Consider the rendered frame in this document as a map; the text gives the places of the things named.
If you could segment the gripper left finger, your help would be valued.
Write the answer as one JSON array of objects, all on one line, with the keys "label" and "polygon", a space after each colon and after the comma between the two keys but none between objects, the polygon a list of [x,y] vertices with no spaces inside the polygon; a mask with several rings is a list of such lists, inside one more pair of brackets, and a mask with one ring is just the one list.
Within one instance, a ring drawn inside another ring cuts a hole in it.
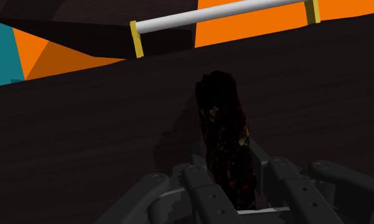
[{"label": "gripper left finger", "polygon": [[203,142],[190,144],[190,163],[180,164],[176,183],[170,190],[166,174],[152,172],[143,176],[118,199],[95,224],[171,224],[189,215],[193,224],[243,224],[243,219],[221,187],[209,177]]}]

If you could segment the white rail with yellow brackets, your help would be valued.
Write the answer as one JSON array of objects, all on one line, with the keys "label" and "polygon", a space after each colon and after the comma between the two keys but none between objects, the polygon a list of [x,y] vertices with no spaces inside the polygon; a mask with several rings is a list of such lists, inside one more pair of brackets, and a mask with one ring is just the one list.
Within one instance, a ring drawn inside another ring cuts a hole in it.
[{"label": "white rail with yellow brackets", "polygon": [[141,34],[300,2],[305,5],[308,25],[320,23],[318,0],[243,0],[139,22],[134,20],[130,22],[130,30],[134,42],[135,55],[137,58],[144,56]]}]

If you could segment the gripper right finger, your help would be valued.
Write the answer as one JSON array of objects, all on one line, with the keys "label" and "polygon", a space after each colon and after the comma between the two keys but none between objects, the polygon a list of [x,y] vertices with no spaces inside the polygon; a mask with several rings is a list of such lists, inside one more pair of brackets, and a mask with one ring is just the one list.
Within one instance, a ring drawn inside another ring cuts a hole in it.
[{"label": "gripper right finger", "polygon": [[273,206],[285,204],[295,224],[374,224],[374,178],[326,160],[299,169],[269,157],[254,141],[258,190]]}]

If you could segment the dark speckled oblong object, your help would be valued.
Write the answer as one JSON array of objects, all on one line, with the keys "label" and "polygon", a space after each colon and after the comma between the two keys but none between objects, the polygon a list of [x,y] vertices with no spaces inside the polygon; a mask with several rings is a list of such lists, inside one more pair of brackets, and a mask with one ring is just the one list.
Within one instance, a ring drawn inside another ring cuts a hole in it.
[{"label": "dark speckled oblong object", "polygon": [[206,164],[236,210],[256,209],[249,126],[230,73],[213,71],[195,85]]}]

